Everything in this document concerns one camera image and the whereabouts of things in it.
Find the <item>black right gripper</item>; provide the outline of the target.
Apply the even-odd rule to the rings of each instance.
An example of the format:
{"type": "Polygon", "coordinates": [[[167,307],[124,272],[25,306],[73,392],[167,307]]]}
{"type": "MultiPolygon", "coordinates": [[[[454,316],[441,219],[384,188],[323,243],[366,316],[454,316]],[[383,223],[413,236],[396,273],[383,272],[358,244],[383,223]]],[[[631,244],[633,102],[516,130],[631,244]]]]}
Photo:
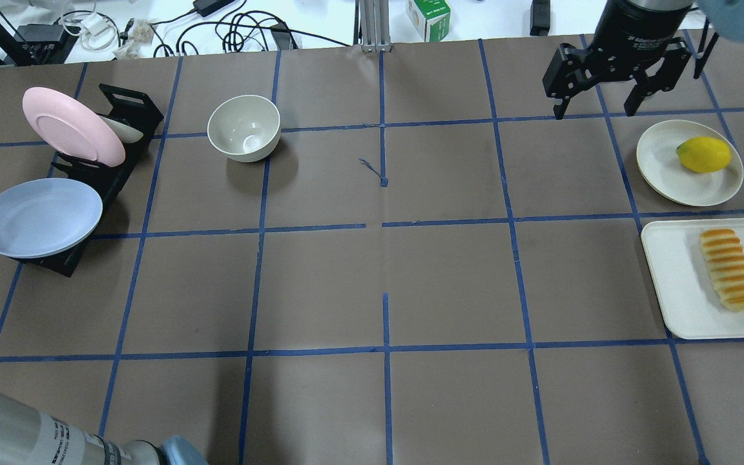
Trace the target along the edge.
{"type": "Polygon", "coordinates": [[[558,45],[543,76],[554,98],[554,118],[562,120],[573,97],[598,83],[634,81],[624,101],[627,117],[658,91],[673,89],[691,58],[676,33],[691,1],[608,1],[590,44],[558,45]]]}

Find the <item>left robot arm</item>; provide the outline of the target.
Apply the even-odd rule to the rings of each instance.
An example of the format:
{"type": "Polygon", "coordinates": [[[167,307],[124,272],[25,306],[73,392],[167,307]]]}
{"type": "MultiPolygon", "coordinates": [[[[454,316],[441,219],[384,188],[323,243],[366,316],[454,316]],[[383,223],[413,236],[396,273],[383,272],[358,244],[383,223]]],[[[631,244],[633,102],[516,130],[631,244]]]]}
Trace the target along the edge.
{"type": "MultiPolygon", "coordinates": [[[[49,257],[91,235],[103,200],[80,181],[45,178],[0,193],[0,255],[49,257]]],[[[117,445],[0,393],[0,464],[204,464],[185,438],[117,445]]]]}

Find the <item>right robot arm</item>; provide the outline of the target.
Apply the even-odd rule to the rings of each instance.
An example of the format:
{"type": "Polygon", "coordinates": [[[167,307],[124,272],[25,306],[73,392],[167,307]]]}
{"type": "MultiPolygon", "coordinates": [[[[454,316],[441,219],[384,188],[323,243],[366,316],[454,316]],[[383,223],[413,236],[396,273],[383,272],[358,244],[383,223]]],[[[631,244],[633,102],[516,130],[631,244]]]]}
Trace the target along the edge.
{"type": "Polygon", "coordinates": [[[686,65],[695,61],[695,77],[705,67],[719,38],[744,43],[744,1],[608,1],[593,41],[584,49],[558,45],[542,79],[556,104],[556,119],[566,115],[570,101],[600,83],[635,83],[623,108],[632,117],[656,92],[676,87],[686,65]],[[712,27],[711,41],[692,52],[677,36],[692,8],[712,27]]]}

